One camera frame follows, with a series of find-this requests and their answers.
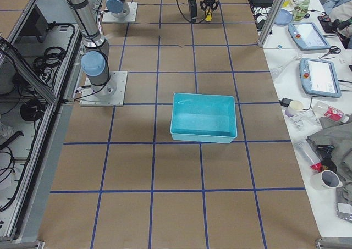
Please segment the yellow beetle toy car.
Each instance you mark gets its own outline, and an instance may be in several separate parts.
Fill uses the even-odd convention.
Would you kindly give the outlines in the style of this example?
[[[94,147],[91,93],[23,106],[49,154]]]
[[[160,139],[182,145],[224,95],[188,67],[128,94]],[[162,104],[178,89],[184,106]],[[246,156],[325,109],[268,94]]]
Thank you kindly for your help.
[[[212,21],[212,10],[205,11],[205,22],[209,23]]]

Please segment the light blue plate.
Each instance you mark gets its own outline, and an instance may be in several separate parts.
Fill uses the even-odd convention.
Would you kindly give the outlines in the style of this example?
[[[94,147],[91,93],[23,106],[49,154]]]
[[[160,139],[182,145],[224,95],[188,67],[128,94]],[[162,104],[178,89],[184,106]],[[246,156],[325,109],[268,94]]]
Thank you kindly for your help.
[[[291,12],[285,10],[285,9],[280,9],[279,13],[277,14],[274,24],[278,26],[284,26],[289,24],[293,19],[293,15]]]

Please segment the green patterned cup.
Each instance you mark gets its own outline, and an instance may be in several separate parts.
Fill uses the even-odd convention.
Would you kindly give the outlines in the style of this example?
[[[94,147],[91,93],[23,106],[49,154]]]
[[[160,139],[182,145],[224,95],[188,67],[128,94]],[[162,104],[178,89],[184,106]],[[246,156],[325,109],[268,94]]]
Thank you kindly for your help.
[[[302,0],[293,10],[293,21],[301,21],[308,13],[310,0]]]

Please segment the upper teach pendant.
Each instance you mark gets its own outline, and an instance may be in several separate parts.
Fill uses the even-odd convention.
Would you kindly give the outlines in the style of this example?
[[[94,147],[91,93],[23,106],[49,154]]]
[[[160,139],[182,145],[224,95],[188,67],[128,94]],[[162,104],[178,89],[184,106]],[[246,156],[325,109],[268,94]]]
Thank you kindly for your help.
[[[312,22],[289,23],[288,32],[296,45],[303,51],[325,50],[331,45]]]

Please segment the teach pendant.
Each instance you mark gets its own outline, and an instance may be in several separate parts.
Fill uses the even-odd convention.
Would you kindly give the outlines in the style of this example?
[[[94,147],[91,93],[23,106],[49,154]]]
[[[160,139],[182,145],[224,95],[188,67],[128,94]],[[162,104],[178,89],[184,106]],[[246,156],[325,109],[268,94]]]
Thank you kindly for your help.
[[[342,96],[333,62],[302,58],[299,71],[305,93],[332,98]]]
[[[303,51],[325,50],[331,45],[312,22],[289,23],[288,32],[296,45]]]

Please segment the teal plastic bin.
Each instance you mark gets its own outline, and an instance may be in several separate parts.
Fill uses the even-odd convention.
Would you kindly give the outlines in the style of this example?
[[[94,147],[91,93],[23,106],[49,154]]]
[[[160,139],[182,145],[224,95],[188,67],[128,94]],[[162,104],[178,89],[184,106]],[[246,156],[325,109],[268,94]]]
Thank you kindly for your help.
[[[175,93],[170,133],[179,141],[231,143],[236,120],[233,96]]]

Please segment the lower teach pendant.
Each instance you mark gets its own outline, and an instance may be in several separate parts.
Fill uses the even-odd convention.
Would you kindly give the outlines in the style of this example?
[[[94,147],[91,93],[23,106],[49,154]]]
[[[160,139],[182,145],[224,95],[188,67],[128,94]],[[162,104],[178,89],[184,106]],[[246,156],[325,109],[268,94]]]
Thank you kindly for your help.
[[[302,58],[299,71],[305,93],[332,98],[342,96],[333,62]]]

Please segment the white paper cup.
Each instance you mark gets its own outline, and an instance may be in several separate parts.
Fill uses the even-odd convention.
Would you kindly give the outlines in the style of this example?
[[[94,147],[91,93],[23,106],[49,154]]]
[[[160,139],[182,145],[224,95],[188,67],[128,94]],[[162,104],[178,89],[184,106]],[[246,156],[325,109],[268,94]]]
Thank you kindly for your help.
[[[292,117],[297,115],[303,111],[303,104],[300,101],[292,100],[285,110],[285,115],[288,117]]]

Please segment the clear plastic bottle red label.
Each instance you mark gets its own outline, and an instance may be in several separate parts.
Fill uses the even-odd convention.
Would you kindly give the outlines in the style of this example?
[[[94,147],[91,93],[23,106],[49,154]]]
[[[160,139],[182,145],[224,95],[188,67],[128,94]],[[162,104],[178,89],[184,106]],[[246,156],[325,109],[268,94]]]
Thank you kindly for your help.
[[[343,111],[320,101],[316,102],[312,109],[315,113],[329,118],[332,121],[340,121],[342,123],[349,121],[349,117]]]

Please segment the black monitor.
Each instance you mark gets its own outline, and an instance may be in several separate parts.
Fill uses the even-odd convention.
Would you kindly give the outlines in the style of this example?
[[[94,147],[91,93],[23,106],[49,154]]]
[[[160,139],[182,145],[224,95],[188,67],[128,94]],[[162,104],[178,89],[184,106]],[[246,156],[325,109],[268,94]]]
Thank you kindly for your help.
[[[49,24],[37,4],[32,9],[15,43],[43,43]]]

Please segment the plastic tube red cap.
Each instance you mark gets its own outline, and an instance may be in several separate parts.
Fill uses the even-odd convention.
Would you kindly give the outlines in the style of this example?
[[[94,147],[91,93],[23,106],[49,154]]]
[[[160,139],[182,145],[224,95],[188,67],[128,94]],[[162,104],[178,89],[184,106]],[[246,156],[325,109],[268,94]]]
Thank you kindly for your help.
[[[320,158],[306,140],[300,140],[295,142],[294,148],[299,152],[303,160],[306,161],[306,163],[312,170],[315,170],[318,173],[322,171],[322,164]]]

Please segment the grey cloth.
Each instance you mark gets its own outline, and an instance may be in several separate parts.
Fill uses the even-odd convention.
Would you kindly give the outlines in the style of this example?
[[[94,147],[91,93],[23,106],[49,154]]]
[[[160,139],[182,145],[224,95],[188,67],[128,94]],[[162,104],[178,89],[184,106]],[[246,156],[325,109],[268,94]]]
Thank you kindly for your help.
[[[325,166],[339,176],[342,187],[337,189],[337,215],[351,222],[351,115],[347,117],[345,123],[319,118],[322,130],[306,141],[321,159],[329,159]]]

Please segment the white mug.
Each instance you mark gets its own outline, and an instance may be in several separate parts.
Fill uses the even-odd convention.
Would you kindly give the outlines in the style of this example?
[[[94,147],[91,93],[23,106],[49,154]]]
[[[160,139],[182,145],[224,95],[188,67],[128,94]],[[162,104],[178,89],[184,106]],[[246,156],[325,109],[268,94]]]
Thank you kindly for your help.
[[[313,175],[310,184],[316,190],[336,189],[343,186],[338,175],[330,170]]]

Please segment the aluminium frame post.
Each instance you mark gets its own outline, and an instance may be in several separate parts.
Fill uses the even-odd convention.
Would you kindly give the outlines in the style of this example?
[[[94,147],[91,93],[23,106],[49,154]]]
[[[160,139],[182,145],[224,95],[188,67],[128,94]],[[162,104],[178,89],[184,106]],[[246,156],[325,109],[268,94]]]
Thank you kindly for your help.
[[[258,38],[258,46],[259,47],[263,47],[272,28],[273,28],[273,24],[274,21],[278,15],[278,13],[280,12],[280,9],[283,5],[285,0],[274,0],[273,1],[273,5],[269,11],[268,17],[266,19],[266,22],[264,23],[264,26],[260,32],[259,38]]]

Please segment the black handled scissors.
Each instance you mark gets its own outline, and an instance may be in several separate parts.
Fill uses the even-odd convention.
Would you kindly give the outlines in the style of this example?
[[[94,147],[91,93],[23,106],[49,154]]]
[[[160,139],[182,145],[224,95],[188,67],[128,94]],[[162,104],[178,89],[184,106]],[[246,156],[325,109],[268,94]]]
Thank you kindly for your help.
[[[324,55],[322,55],[322,56],[320,56],[319,59],[326,59],[326,57],[327,57],[328,55],[331,55],[331,54],[339,54],[340,52],[341,52],[341,49],[340,49],[339,47],[337,47],[337,46],[331,46],[331,47],[329,48],[329,50],[327,51],[327,53],[324,54]]]

